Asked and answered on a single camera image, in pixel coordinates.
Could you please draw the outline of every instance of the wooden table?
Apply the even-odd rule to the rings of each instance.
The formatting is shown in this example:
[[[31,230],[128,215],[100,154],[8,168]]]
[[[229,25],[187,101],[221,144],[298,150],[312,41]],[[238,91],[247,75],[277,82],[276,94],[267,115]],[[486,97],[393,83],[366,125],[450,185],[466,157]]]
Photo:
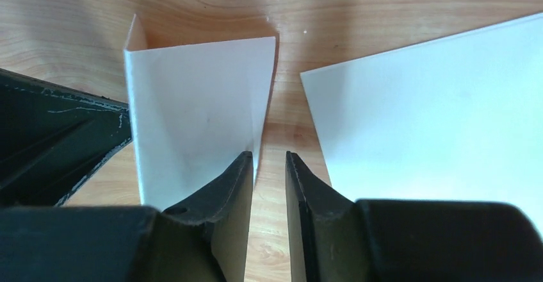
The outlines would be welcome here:
[[[0,0],[0,67],[127,101],[122,47],[136,12],[152,47],[279,35],[246,280],[287,281],[285,151],[328,178],[299,73],[542,10],[543,0]],[[69,201],[138,203],[131,145]]]

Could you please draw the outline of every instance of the scratched black tool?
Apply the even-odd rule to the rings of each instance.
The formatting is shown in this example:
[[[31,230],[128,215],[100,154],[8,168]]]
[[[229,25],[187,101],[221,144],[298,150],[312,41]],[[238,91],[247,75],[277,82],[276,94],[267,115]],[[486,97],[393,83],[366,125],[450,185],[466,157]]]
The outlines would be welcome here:
[[[0,69],[0,206],[62,204],[130,141],[126,104]]]
[[[291,152],[286,197],[293,282],[543,281],[539,234],[507,204],[353,203]]]
[[[0,210],[0,280],[241,282],[252,155],[163,213],[146,206]]]

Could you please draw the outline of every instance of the wooden surface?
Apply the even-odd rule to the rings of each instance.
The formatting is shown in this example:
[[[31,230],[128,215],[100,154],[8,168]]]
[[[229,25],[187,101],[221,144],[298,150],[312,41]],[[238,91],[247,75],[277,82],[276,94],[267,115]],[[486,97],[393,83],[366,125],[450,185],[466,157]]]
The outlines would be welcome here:
[[[285,151],[328,178],[298,74],[542,10],[543,0],[0,0],[0,67],[126,101],[121,50],[136,12],[152,47],[278,35],[246,280],[288,281]],[[138,202],[129,145],[69,204]]]

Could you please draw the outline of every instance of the wood grain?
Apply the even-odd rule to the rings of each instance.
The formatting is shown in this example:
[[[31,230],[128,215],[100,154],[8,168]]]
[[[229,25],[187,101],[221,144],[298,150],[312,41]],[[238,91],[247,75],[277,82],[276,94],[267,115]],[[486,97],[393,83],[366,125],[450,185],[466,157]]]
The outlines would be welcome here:
[[[278,35],[246,280],[288,281],[285,151],[328,178],[298,74],[541,10],[543,0],[0,0],[0,67],[126,101],[122,46],[136,12],[152,47]],[[138,202],[130,145],[69,204]]]

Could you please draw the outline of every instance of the white paper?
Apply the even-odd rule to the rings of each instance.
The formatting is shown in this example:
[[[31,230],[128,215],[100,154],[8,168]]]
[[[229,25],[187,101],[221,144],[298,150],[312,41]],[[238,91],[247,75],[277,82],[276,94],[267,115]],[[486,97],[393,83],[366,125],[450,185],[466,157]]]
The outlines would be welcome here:
[[[134,16],[124,57],[142,204],[168,208],[242,151],[256,177],[275,37],[147,49]]]
[[[507,202],[543,230],[543,13],[302,83],[345,197]]]

